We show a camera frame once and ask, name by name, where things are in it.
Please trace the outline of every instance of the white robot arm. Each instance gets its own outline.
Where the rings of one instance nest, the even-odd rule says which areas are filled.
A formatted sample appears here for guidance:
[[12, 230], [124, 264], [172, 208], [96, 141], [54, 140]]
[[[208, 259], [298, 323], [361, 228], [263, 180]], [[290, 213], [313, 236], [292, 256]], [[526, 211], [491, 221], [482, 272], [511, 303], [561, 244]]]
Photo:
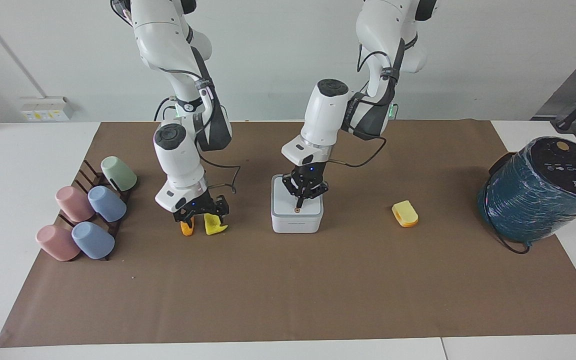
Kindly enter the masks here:
[[222, 150], [232, 128], [215, 91], [204, 60], [212, 55], [206, 35], [188, 25], [185, 14], [195, 0], [112, 0], [115, 13], [134, 29], [141, 59], [163, 73], [174, 89], [179, 117], [157, 129], [153, 144], [167, 180], [155, 197], [178, 222], [192, 224], [199, 214], [229, 212], [223, 196], [213, 200], [206, 183], [199, 150]]
[[318, 82], [306, 109], [301, 134], [284, 145], [281, 153], [295, 168], [283, 184], [297, 198], [328, 191], [323, 173], [337, 142], [338, 130], [364, 141], [386, 130], [400, 72], [416, 73], [426, 64], [426, 51], [418, 44], [417, 22], [430, 19], [439, 0], [366, 0], [356, 22], [359, 60], [368, 65], [370, 78], [356, 93], [339, 80]]

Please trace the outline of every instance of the blue cup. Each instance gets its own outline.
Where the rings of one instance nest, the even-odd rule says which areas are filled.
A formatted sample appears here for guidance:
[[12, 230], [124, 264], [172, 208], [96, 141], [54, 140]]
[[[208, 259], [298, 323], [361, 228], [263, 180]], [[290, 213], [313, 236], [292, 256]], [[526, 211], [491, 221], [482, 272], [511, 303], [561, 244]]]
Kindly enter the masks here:
[[96, 186], [88, 192], [88, 201], [105, 221], [114, 223], [126, 214], [126, 204], [108, 187]]
[[105, 258], [115, 248], [115, 238], [88, 221], [78, 223], [73, 228], [72, 238], [81, 251], [94, 260]]

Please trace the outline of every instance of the white table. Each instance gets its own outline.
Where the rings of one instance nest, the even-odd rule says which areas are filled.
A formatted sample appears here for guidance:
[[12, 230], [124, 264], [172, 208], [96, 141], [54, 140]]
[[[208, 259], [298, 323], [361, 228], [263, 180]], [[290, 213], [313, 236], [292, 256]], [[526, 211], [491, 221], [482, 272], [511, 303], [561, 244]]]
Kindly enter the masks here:
[[[535, 137], [558, 135], [546, 122], [494, 121], [493, 125], [509, 151], [523, 148]], [[6, 217], [5, 223], [0, 222], [0, 330], [39, 252], [32, 239], [39, 228], [54, 221], [58, 207], [53, 196], [73, 180], [74, 169], [82, 163], [97, 129], [97, 123], [0, 124], [0, 214]], [[576, 221], [557, 234], [576, 267]], [[576, 357], [576, 335], [0, 349], [0, 359], [141, 359], [153, 355], [200, 360], [552, 360]]]

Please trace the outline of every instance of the green cup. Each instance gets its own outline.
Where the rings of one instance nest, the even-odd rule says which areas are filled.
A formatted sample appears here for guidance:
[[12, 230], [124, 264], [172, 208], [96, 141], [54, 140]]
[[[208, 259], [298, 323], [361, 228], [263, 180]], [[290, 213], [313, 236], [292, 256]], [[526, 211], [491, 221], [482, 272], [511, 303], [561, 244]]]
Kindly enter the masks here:
[[101, 171], [116, 191], [125, 192], [137, 184], [137, 175], [119, 157], [109, 156], [101, 162]]

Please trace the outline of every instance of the plastic wrap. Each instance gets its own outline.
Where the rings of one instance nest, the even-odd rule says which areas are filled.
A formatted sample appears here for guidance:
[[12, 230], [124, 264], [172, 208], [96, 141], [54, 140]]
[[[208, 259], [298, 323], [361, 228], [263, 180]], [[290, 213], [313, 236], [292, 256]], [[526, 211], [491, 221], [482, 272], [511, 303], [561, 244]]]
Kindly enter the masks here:
[[[539, 141], [542, 141], [540, 151], [546, 141], [562, 144], [561, 139], [554, 137], [533, 140], [494, 173], [478, 194], [483, 219], [487, 223], [492, 221], [494, 228], [506, 238], [526, 244], [549, 237], [576, 219], [576, 191], [568, 186], [573, 183], [571, 186], [576, 187], [572, 179], [576, 177], [576, 157], [565, 159], [570, 164], [564, 161], [544, 164], [540, 162], [542, 159], [534, 159], [533, 147]], [[570, 178], [559, 181], [569, 189], [551, 181], [560, 174]]]

